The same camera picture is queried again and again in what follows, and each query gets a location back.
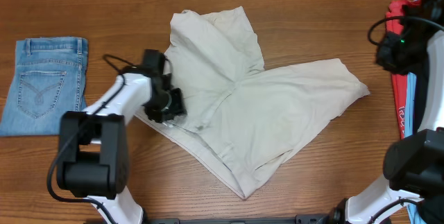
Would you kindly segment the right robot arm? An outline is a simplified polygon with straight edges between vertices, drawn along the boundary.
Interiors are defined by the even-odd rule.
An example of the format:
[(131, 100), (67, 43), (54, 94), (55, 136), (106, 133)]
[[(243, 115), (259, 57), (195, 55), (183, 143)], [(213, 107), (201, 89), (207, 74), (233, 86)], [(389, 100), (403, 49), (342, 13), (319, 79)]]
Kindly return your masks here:
[(389, 17), (402, 26), (376, 43), (376, 63), (392, 74), (416, 74), (417, 130), (387, 150), (383, 174), (359, 195), (320, 218), (296, 223), (390, 223), (408, 205), (426, 223), (443, 222), (443, 0), (420, 0)]

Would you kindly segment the beige cotton shorts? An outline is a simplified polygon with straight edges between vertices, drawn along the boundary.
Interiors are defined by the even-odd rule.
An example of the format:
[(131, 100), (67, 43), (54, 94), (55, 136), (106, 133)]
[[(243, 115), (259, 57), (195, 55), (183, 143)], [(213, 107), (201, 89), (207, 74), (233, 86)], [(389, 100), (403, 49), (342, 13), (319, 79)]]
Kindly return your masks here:
[(149, 126), (243, 199), (369, 93), (339, 59), (265, 69), (240, 7), (205, 15), (184, 10), (170, 27), (165, 54), (187, 113)]

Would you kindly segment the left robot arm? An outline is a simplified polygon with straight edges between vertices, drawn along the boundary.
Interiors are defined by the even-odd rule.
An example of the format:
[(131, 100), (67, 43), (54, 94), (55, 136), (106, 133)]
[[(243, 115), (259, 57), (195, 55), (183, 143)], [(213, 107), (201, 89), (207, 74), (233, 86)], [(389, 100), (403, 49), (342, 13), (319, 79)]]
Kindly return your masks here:
[(89, 203), (106, 223), (147, 223), (146, 211), (127, 187), (126, 126), (141, 107), (156, 123), (185, 114), (182, 92), (171, 80), (162, 68), (127, 66), (97, 102), (82, 112), (66, 112), (46, 178), (50, 195), (60, 202)]

